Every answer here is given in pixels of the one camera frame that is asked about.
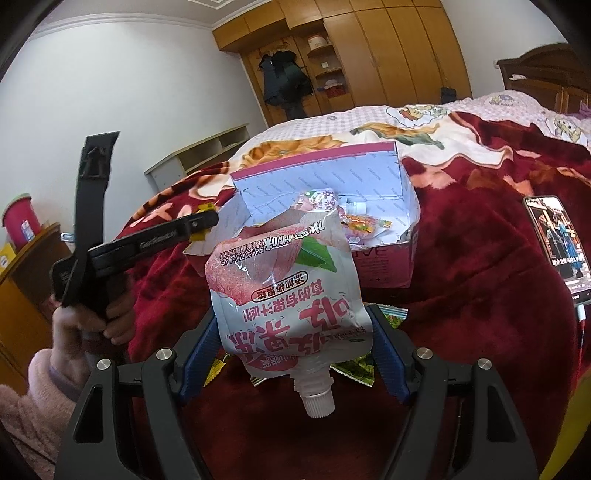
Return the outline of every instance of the wooden wardrobe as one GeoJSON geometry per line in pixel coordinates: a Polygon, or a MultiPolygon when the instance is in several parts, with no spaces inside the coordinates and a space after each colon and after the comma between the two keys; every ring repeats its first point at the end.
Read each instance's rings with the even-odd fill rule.
{"type": "Polygon", "coordinates": [[[269,126],[286,120],[265,104],[261,57],[291,50],[315,94],[308,116],[363,105],[440,103],[441,87],[470,97],[470,81],[452,25],[440,0],[272,0],[213,32],[220,50],[240,53],[269,126]],[[331,45],[310,51],[320,34],[331,45]],[[327,78],[345,85],[329,98],[316,91],[327,78]]]}

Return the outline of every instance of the green leaf graphic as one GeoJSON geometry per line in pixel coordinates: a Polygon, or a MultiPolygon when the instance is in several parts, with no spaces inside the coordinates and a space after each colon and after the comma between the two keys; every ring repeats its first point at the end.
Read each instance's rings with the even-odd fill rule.
{"type": "Polygon", "coordinates": [[[305,236],[301,242],[300,253],[295,259],[295,263],[306,265],[307,267],[324,268],[336,273],[335,263],[330,256],[326,245],[318,243],[313,236],[305,236]]]}

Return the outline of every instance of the human hand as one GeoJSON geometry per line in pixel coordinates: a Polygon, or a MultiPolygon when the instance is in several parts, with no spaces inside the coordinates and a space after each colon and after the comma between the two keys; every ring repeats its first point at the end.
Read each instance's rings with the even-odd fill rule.
{"type": "Polygon", "coordinates": [[[53,349],[51,366],[74,385],[82,388],[90,375],[90,367],[82,349],[80,331],[102,332],[113,345],[128,343],[135,335],[135,298],[128,283],[127,291],[106,309],[107,324],[82,304],[58,307],[53,314],[53,349]]]}

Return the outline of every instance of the yellow tag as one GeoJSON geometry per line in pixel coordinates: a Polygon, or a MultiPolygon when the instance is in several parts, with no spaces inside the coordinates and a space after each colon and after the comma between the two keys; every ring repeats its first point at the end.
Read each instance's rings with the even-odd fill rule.
{"type": "Polygon", "coordinates": [[[208,210],[215,210],[216,206],[214,203],[202,203],[197,207],[198,212],[207,212],[208,210]]]}
{"type": "Polygon", "coordinates": [[[6,244],[0,249],[0,272],[6,270],[8,264],[14,260],[16,254],[11,244],[6,244]]]}
{"type": "Polygon", "coordinates": [[[213,365],[209,369],[209,373],[207,374],[207,378],[205,379],[205,383],[203,384],[203,386],[204,387],[207,386],[209,384],[209,382],[211,382],[211,380],[216,378],[218,373],[220,373],[220,371],[222,371],[222,368],[224,368],[225,365],[226,365],[226,362],[222,362],[221,360],[218,360],[217,358],[214,359],[213,365]]]}
{"type": "MultiPolygon", "coordinates": [[[[208,210],[215,210],[216,206],[214,203],[202,203],[201,205],[198,205],[197,207],[197,212],[195,213],[200,213],[200,212],[207,212],[208,210]]],[[[189,237],[189,241],[191,242],[204,242],[205,241],[205,236],[209,233],[211,229],[207,228],[205,230],[201,230],[200,232],[195,232],[193,233],[190,237],[189,237]]]]}

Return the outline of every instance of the yellow box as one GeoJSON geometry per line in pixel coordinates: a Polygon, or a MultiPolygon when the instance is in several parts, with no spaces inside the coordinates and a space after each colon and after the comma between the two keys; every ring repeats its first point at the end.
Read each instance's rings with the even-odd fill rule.
{"type": "Polygon", "coordinates": [[[4,270],[6,270],[6,267],[8,266],[8,264],[12,260],[14,260],[14,257],[16,257],[16,256],[17,256],[16,253],[12,249],[12,245],[11,244],[4,244],[4,246],[0,250],[0,273],[2,273],[4,270]]]}

